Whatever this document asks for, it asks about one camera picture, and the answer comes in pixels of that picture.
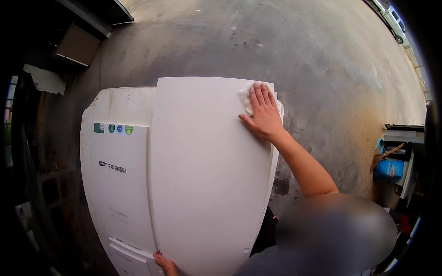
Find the fingers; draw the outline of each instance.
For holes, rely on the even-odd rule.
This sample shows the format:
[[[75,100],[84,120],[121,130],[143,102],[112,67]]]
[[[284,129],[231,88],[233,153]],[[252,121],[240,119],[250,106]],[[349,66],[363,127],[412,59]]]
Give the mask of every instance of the fingers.
[[[267,83],[266,83],[266,86],[267,86],[268,91],[269,91],[268,94],[269,94],[270,104],[271,104],[274,108],[278,109],[278,107],[276,106],[276,100],[275,100],[275,98],[273,97],[273,92],[270,91],[270,88],[269,88],[269,86],[267,85]]]
[[[250,103],[252,110],[257,110],[259,108],[258,99],[256,98],[256,93],[253,85],[250,87]]]
[[[259,105],[265,105],[266,102],[264,101],[263,92],[261,91],[261,85],[258,82],[255,82],[253,84],[253,89],[255,90],[256,99],[258,99]]]
[[[247,116],[246,114],[240,114],[238,115],[238,117],[241,119],[241,121],[243,122],[243,124],[248,128],[248,129],[252,129],[255,125],[255,122],[252,121],[252,119]]]
[[[271,102],[269,99],[269,90],[270,89],[268,89],[267,83],[261,83],[261,91],[263,93],[264,102],[267,106],[271,106]]]

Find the car wheel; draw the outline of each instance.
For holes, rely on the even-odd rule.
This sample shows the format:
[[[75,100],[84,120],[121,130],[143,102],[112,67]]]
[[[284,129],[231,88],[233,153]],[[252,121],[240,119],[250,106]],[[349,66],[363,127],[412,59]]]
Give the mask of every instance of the car wheel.
[[[397,43],[399,43],[399,44],[403,43],[402,38],[400,36],[396,36],[395,39],[396,39]]]

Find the stack of white boards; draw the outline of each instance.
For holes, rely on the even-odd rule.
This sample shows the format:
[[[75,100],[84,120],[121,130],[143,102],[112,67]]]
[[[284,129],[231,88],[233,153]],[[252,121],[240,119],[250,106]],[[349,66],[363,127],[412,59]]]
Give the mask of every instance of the stack of white boards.
[[[232,275],[248,259],[278,159],[238,118],[251,83],[160,78],[156,88],[104,90],[85,110],[84,190],[121,276],[161,275],[156,250],[196,276]]]

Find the broom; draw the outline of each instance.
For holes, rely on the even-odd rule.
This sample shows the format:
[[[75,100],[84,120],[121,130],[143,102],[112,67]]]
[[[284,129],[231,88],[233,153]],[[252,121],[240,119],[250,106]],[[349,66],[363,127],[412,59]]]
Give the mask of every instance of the broom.
[[[386,157],[390,153],[393,153],[393,152],[397,151],[398,149],[400,149],[404,145],[405,145],[405,143],[402,143],[399,146],[395,147],[394,149],[392,149],[392,150],[390,150],[390,151],[388,151],[386,153],[375,153],[374,156],[373,156],[373,162],[371,163],[370,173],[373,172],[374,168],[376,168],[376,166],[379,163],[379,161],[381,161],[384,157]]]

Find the white car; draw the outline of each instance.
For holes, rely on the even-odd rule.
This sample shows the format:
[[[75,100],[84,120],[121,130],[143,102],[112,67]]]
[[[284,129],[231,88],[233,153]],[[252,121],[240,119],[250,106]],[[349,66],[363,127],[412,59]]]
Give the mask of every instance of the white car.
[[[388,0],[363,0],[366,2],[382,19],[385,25],[390,29],[396,42],[402,44],[407,41],[405,36],[405,26],[402,19],[399,17],[393,6]]]

